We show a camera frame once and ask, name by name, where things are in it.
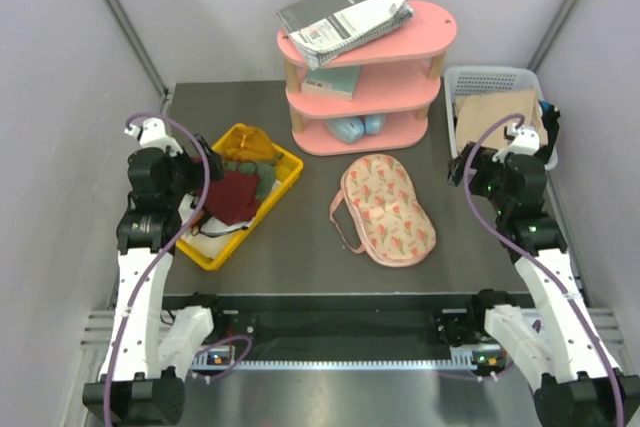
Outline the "beige folded garment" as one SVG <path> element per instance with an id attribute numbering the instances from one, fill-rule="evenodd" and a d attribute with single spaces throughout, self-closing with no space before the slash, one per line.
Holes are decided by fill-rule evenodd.
<path id="1" fill-rule="evenodd" d="M 495 122 L 510 114 L 525 117 L 525 124 L 536 129 L 542 147 L 548 145 L 548 134 L 542 122 L 539 96 L 536 90 L 512 90 L 457 97 L 454 103 L 457 124 L 457 152 L 479 137 Z"/>

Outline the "black garment in basket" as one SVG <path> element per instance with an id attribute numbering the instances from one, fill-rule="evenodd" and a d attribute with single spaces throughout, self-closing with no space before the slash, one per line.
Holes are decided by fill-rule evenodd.
<path id="1" fill-rule="evenodd" d="M 540 100 L 539 106 L 541 108 L 542 123 L 547 133 L 547 144 L 539 149 L 536 153 L 536 157 L 548 165 L 559 134 L 559 119 L 561 117 L 561 113 L 555 105 L 546 101 Z"/>

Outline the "teal book on shelf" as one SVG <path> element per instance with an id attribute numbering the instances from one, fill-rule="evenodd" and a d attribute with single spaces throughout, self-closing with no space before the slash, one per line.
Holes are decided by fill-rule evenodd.
<path id="1" fill-rule="evenodd" d="M 351 101 L 360 72 L 360 66 L 308 70 L 301 82 L 301 90 L 306 94 Z"/>

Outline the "maroon red bra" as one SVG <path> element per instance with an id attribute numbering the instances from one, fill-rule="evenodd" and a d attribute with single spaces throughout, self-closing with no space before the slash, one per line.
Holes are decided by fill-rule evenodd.
<path id="1" fill-rule="evenodd" d="M 210 185 L 202 212 L 192 226 L 203 225 L 210 218 L 226 225 L 250 221 L 260 206 L 256 199 L 258 183 L 257 174 L 227 171 L 222 180 Z"/>

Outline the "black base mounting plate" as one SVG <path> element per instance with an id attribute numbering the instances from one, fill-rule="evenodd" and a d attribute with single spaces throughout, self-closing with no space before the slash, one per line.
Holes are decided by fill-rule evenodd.
<path id="1" fill-rule="evenodd" d="M 247 361 L 447 360 L 453 347 L 488 342 L 465 294 L 167 295 L 166 311 L 211 310 L 210 341 L 251 338 Z"/>

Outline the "yellow plastic tray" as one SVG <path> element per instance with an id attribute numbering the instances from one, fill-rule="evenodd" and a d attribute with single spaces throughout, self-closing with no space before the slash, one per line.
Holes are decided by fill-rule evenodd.
<path id="1" fill-rule="evenodd" d="M 223 158 L 225 173 L 227 172 L 225 162 L 228 159 L 222 153 L 223 142 L 236 126 L 247 125 L 242 123 L 234 125 L 212 146 L 212 149 Z M 272 143 L 279 156 L 275 162 L 267 163 L 275 168 L 276 181 L 269 196 L 260 202 L 255 217 L 250 221 L 233 225 L 226 225 L 216 218 L 210 218 L 203 225 L 192 226 L 195 218 L 178 241 L 178 249 L 202 269 L 207 271 L 219 269 L 298 180 L 304 167 L 303 161 L 274 142 Z"/>

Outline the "pink three-tier shelf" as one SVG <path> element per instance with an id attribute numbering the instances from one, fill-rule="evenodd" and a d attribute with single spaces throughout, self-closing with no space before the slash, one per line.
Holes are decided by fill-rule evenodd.
<path id="1" fill-rule="evenodd" d="M 394 32 L 340 55 L 328 68 L 361 67 L 351 100 L 301 90 L 306 64 L 284 30 L 277 44 L 284 59 L 292 135 L 305 152 L 330 156 L 401 149 L 417 144 L 428 129 L 428 112 L 441 88 L 440 74 L 457 35 L 454 16 L 424 0 L 409 2 L 414 17 Z M 382 132 L 351 144 L 339 141 L 327 119 L 384 114 Z"/>

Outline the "floral mesh laundry bag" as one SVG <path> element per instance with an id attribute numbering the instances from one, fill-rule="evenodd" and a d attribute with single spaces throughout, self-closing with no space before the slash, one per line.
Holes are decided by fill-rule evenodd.
<path id="1" fill-rule="evenodd" d="M 355 160 L 343 173 L 329 207 L 329 219 L 345 205 L 360 244 L 351 247 L 389 268 L 406 268 L 425 260 L 436 246 L 435 228 L 419 203 L 405 167 L 394 157 L 371 154 Z"/>

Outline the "grey spiral notebook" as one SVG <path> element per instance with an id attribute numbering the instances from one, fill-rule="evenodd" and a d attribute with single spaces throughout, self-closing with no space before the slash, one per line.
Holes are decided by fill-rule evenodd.
<path id="1" fill-rule="evenodd" d="M 398 29 L 413 16 L 408 0 L 300 0 L 277 11 L 288 39 L 312 69 Z"/>

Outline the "grey plastic basket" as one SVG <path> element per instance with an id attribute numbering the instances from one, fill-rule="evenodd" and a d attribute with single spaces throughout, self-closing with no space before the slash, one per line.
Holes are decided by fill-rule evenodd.
<path id="1" fill-rule="evenodd" d="M 457 97 L 489 94 L 512 90 L 537 91 L 539 101 L 545 101 L 536 74 L 524 68 L 500 66 L 457 66 L 448 68 L 443 74 L 443 91 L 448 127 L 450 157 L 457 153 L 455 130 L 457 117 L 454 103 Z M 547 171 L 558 164 L 558 155 L 554 148 L 551 160 L 545 165 Z"/>

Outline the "orange mesh garment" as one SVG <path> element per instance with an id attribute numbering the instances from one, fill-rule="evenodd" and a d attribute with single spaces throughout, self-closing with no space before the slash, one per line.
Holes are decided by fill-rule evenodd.
<path id="1" fill-rule="evenodd" d="M 255 126 L 236 126 L 223 142 L 223 156 L 231 161 L 270 162 L 278 159 L 279 153 L 271 139 Z"/>

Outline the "green garment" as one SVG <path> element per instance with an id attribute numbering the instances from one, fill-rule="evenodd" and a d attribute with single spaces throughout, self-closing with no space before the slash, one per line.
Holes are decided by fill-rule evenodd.
<path id="1" fill-rule="evenodd" d="M 263 202 L 269 196 L 276 181 L 275 168 L 267 162 L 228 160 L 225 162 L 225 170 L 237 171 L 246 175 L 256 175 L 258 184 L 255 198 L 259 202 Z"/>

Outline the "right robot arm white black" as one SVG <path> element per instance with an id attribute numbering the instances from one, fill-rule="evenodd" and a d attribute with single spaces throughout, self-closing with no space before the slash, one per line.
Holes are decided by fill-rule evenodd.
<path id="1" fill-rule="evenodd" d="M 504 348 L 529 384 L 541 425 L 628 425 L 639 409 L 639 377 L 623 372 L 596 331 L 568 244 L 544 207 L 543 162 L 499 158 L 470 142 L 450 161 L 448 181 L 491 203 L 496 218 L 484 226 L 508 251 L 541 323 L 536 328 L 507 293 L 485 290 L 472 298 L 469 335 Z"/>

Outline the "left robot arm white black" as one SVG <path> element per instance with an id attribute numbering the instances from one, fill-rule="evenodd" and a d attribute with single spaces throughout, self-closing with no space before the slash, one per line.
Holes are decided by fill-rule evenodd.
<path id="1" fill-rule="evenodd" d="M 211 297 L 175 302 L 176 318 L 162 335 L 166 278 L 182 235 L 183 198 L 223 176 L 220 156 L 200 135 L 199 157 L 167 142 L 128 158 L 131 190 L 116 228 L 119 289 L 109 347 L 82 402 L 107 426 L 174 426 L 184 411 L 185 379 L 202 342 L 216 343 L 227 321 Z"/>

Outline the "light blue slippers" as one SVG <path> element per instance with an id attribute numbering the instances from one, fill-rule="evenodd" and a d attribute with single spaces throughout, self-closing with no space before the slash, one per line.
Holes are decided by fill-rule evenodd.
<path id="1" fill-rule="evenodd" d="M 352 144 L 363 136 L 380 134 L 385 123 L 385 114 L 331 118 L 324 121 L 328 131 L 346 144 Z"/>

